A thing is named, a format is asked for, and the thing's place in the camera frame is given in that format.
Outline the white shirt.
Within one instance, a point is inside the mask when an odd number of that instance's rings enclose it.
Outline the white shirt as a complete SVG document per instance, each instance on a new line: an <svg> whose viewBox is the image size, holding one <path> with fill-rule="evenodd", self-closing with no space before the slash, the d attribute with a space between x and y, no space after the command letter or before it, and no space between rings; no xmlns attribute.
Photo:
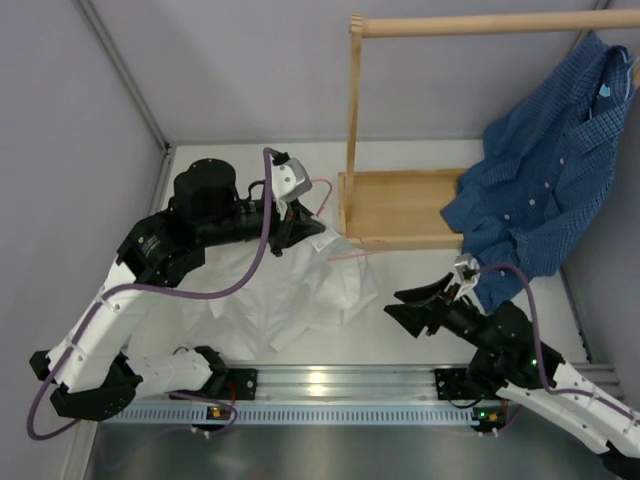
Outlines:
<svg viewBox="0 0 640 480"><path fill-rule="evenodd" d="M341 330L377 295L365 254L327 227L281 257L266 253L249 282L231 295L181 301L184 343L208 346L228 360L255 360L308 330Z"/></svg>

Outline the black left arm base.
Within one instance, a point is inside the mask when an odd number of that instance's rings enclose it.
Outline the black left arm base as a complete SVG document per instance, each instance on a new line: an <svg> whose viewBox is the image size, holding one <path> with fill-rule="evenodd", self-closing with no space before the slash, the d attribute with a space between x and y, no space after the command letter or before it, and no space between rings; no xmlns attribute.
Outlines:
<svg viewBox="0 0 640 480"><path fill-rule="evenodd" d="M253 368L230 368L222 388L217 394L219 400L254 401L258 386L258 370Z"/></svg>

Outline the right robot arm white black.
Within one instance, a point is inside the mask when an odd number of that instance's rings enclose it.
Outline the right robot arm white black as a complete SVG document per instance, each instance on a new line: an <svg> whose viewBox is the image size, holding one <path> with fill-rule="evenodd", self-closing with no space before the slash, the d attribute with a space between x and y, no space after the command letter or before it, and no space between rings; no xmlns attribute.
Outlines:
<svg viewBox="0 0 640 480"><path fill-rule="evenodd" d="M447 274L397 291L384 308L411 336L445 329L475 347L468 390L521 405L572 434L620 479L639 476L639 413L604 391L535 336L512 302L483 313Z"/></svg>

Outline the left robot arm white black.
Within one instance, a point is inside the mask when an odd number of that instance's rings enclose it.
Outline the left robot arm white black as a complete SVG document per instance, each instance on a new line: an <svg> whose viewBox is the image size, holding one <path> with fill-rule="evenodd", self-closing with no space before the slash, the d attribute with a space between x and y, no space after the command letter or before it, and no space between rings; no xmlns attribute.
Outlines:
<svg viewBox="0 0 640 480"><path fill-rule="evenodd" d="M156 294L179 296L180 284L202 267L211 247L256 241L249 266L266 253L281 256L324 226L300 202L311 187L302 163L265 149L258 198L241 196L226 161L192 163L174 181L167 207L138 221L116 252L86 313L56 347L30 358L39 396L72 421L101 422L133 401L187 393L213 399L225 390L228 369L210 347L187 347L155 359L135 360L124 346Z"/></svg>

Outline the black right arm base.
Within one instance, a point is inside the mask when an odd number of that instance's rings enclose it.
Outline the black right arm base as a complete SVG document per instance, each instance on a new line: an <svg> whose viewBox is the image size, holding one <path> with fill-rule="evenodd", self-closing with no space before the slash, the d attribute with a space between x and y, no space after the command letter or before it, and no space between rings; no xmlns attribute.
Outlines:
<svg viewBox="0 0 640 480"><path fill-rule="evenodd" d="M471 379L466 368L435 369L434 377L438 399L456 408L471 408L482 401L499 399L489 385Z"/></svg>

